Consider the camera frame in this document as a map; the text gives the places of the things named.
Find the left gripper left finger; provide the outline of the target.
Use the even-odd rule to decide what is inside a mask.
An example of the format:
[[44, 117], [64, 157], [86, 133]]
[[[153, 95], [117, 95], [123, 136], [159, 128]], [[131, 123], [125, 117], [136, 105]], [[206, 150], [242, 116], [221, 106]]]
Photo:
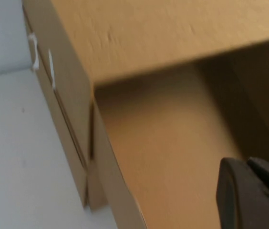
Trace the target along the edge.
[[269, 188], [247, 162], [220, 162], [216, 201], [223, 229], [269, 229]]

